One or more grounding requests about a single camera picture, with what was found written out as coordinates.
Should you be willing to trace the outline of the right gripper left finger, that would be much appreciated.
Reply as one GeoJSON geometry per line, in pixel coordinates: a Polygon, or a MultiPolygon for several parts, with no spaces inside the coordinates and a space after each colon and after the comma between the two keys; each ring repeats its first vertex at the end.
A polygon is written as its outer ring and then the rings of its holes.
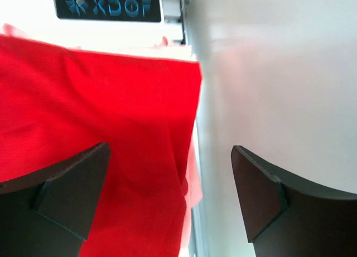
{"type": "Polygon", "coordinates": [[[62,162],[1,182],[1,256],[79,256],[110,160],[99,143],[62,162]]]}

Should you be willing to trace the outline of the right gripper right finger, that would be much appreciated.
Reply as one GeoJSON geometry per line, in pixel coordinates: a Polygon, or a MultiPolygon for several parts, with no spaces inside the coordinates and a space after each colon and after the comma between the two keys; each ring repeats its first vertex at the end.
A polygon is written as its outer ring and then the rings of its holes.
{"type": "Polygon", "coordinates": [[[355,256],[356,194],[309,181],[242,146],[231,151],[256,256],[355,256]]]}

